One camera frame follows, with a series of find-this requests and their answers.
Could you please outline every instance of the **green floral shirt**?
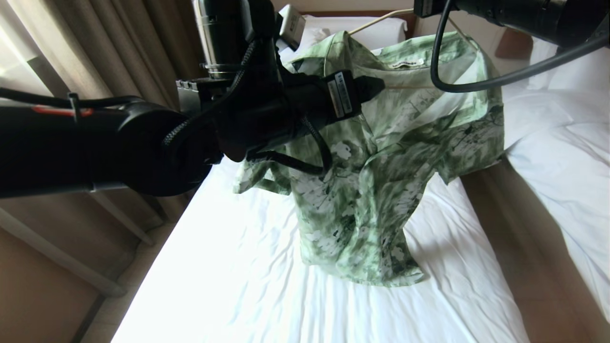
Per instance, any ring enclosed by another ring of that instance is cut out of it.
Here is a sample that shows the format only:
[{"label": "green floral shirt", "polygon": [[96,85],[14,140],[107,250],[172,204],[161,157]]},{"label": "green floral shirt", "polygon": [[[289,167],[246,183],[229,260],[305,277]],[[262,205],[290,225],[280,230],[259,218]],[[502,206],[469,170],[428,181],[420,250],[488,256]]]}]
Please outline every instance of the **green floral shirt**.
[{"label": "green floral shirt", "polygon": [[[294,196],[306,264],[362,284],[421,281],[424,274],[409,253],[403,227],[426,183],[435,172],[450,182],[488,167],[503,152],[500,89],[453,94],[434,88],[429,76],[433,41],[434,36],[413,38],[374,56],[340,32],[287,63],[292,72],[326,76],[350,69],[354,77],[386,82],[381,94],[363,104],[362,115],[321,130],[334,162],[326,176],[274,162],[243,164],[236,192],[259,187]],[[452,83],[494,74],[478,45],[455,33],[443,37],[439,70]],[[278,151],[321,165],[311,137]]]}]

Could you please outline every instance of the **headboard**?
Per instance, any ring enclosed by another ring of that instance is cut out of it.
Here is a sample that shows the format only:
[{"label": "headboard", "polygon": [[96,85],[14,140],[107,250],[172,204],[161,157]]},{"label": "headboard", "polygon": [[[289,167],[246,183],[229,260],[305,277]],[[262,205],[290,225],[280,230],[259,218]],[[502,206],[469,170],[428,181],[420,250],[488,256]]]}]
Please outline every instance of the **headboard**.
[{"label": "headboard", "polygon": [[[374,11],[324,11],[324,12],[303,12],[303,15],[313,16],[374,16],[380,17],[388,14],[391,10],[374,10]],[[413,13],[397,15],[394,18],[400,18],[407,22],[407,31],[404,33],[406,39],[412,38],[415,33],[415,25],[417,24],[417,16]]]}]

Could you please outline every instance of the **wooden bed frame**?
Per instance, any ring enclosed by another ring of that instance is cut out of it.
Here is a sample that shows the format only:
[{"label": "wooden bed frame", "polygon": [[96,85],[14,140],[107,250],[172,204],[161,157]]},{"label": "wooden bed frame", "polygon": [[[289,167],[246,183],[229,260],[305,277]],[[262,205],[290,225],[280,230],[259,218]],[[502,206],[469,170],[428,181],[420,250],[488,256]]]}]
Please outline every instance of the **wooden bed frame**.
[{"label": "wooden bed frame", "polygon": [[610,323],[576,269],[561,229],[529,185],[506,159],[480,175],[527,255],[540,256],[551,267],[591,342],[610,342]]},{"label": "wooden bed frame", "polygon": [[[374,11],[327,11],[327,12],[303,12],[303,15],[313,16],[374,16],[380,17],[388,14],[392,10],[374,10]],[[404,32],[406,39],[412,38],[415,33],[415,25],[417,24],[417,16],[413,13],[397,15],[394,18],[399,18],[407,22],[407,31]]]}]

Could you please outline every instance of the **clothing tag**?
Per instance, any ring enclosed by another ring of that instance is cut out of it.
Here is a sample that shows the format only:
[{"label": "clothing tag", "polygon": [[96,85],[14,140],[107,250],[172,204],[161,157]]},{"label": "clothing tag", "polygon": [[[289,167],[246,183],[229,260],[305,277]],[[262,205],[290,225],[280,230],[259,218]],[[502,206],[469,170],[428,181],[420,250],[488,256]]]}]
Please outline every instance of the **clothing tag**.
[{"label": "clothing tag", "polygon": [[341,97],[339,96],[339,90],[335,80],[328,82],[328,90],[331,93],[332,106],[335,107],[337,118],[343,118],[345,113],[343,113],[343,107],[339,104]]},{"label": "clothing tag", "polygon": [[393,64],[390,64],[390,68],[397,69],[400,67],[417,67],[420,65],[424,65],[425,61],[423,59],[418,59],[416,61],[400,61]]},{"label": "clothing tag", "polygon": [[350,94],[347,91],[347,85],[345,84],[345,78],[343,72],[335,75],[335,81],[337,81],[337,88],[339,88],[339,95],[341,96],[341,103],[343,104],[343,110],[346,114],[352,113]]}]

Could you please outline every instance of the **curtain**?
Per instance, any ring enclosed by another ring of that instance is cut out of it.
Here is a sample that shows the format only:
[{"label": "curtain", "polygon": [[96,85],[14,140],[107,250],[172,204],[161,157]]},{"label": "curtain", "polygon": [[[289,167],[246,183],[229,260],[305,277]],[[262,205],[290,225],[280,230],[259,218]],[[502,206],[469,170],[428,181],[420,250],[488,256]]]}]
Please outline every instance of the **curtain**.
[{"label": "curtain", "polygon": [[[136,95],[178,109],[175,80],[204,76],[189,0],[5,1],[82,99]],[[120,296],[115,280],[137,244],[152,244],[147,230],[176,221],[187,202],[187,195],[153,198],[129,189],[4,199],[0,227],[103,295]]]}]

